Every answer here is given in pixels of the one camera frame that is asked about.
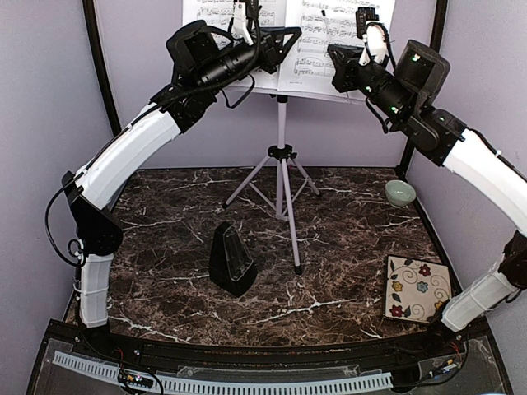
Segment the blue flower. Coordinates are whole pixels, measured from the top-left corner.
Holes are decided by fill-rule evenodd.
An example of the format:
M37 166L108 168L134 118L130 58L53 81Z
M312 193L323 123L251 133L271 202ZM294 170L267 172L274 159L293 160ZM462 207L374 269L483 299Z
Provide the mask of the blue flower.
M422 292L423 294L426 293L428 291L428 283L424 282L424 281L418 282L417 283L417 290L419 292Z

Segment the open music book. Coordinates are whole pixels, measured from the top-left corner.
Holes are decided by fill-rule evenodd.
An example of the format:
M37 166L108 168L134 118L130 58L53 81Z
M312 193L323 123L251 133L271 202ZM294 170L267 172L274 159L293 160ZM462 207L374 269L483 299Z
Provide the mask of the open music book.
M327 48L329 44L363 46L356 29L355 12L359 7L375 7L380 21L389 29L395 0L259 0L259 3L262 27L300 26L303 34L279 72L253 74L257 88L254 91L333 101L364 100L360 92L340 94L331 85L335 70ZM226 30L232 14L232 0L184 0L183 3L184 24L203 19ZM249 87L249 78L233 86Z

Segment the white vent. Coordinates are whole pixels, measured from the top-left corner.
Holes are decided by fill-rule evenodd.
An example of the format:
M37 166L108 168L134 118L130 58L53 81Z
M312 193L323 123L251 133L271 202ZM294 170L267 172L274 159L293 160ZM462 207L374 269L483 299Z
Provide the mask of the white vent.
M55 351L53 363L96 380L119 385L119 367L116 364L88 360L80 355L70 355L61 351ZM163 383L167 395L348 395L393 387L390 373L306 383L219 383L179 379L163 374L158 374L157 378ZM160 393L157 383L150 393Z

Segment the bowl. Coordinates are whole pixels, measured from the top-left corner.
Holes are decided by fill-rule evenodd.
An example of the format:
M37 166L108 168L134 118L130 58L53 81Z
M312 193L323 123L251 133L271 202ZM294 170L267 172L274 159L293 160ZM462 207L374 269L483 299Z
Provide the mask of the bowl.
M386 183L386 197L393 207L401 208L412 203L416 199L417 193L412 185L394 179Z

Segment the yellow flower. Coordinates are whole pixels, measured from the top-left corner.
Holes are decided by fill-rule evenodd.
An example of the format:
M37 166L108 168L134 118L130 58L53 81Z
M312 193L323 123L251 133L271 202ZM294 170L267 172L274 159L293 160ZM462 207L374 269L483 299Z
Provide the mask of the yellow flower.
M401 292L403 290L403 284L398 281L394 281L392 288L394 288L395 292Z

